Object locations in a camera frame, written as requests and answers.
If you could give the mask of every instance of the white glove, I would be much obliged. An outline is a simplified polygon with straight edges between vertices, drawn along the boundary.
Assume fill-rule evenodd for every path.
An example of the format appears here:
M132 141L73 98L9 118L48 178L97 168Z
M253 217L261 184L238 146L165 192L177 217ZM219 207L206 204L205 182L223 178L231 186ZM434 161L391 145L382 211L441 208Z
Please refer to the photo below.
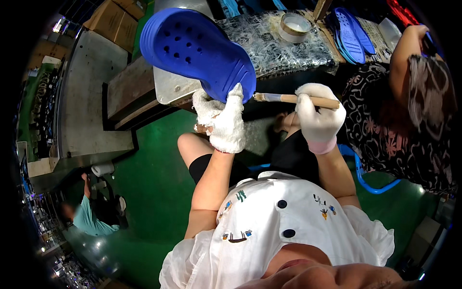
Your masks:
M338 100L329 87L319 83L304 84L295 94L298 95L295 111L310 151L315 154L330 152L337 143L337 132L345 121L345 108L340 103L338 109L319 108L317 112L309 96Z
M193 106L197 112L197 123L213 127L206 131L210 144L223 153L237 154L245 147L244 121L242 120L242 86L240 83L228 93L226 105L208 99L207 93L199 89L193 94Z

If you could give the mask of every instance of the black shorts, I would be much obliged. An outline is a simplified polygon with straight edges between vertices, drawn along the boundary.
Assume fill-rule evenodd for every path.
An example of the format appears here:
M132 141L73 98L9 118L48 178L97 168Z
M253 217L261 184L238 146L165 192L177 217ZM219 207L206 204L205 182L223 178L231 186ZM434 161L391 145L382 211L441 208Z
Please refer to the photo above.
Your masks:
M189 166L189 174L196 184L202 178L211 157L212 154L200 156ZM271 156L271 165L262 171L284 172L319 185L317 159L314 153L308 149L308 144L301 130L295 132L276 147ZM246 178L256 179L257 176L243 163L234 160L229 187L233 187Z

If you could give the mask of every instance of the lips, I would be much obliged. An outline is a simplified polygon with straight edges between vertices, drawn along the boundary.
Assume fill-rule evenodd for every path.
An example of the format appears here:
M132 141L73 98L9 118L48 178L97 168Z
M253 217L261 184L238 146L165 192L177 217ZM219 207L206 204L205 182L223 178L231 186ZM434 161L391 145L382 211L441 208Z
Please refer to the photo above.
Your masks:
M295 259L295 260L289 261L289 262L285 263L284 265L282 265L277 272L279 272L281 270L284 270L285 268L289 268L289 267L298 265L298 264L310 264L312 262L313 261L308 260L308 259Z

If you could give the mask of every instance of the white blouse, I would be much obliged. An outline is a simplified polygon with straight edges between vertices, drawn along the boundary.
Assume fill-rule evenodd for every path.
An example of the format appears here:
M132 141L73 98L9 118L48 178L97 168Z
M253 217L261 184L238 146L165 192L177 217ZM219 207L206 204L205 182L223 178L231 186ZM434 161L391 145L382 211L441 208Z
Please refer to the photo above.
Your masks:
M165 257L162 288L235 288L261 278L282 246L323 251L332 266L385 266L395 249L394 230L360 209L341 207L316 184L281 172L263 172L230 191L217 227L179 242Z

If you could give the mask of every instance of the glove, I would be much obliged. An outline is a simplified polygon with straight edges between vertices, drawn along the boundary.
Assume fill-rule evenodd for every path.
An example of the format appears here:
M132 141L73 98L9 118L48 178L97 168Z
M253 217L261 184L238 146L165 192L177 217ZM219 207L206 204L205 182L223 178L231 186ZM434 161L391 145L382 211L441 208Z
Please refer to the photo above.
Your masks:
M314 154L327 154L337 143L337 132L347 115L345 108L340 103L338 109L319 108L316 111L309 96L338 100L329 87L319 83L304 84L295 94L298 95L295 111L310 151Z
M193 94L193 106L197 112L197 123L206 127L210 136L210 144L223 153L237 154L246 143L244 135L244 121L242 120L242 86L236 84L228 93L226 104L218 100L207 101L209 96L203 89Z

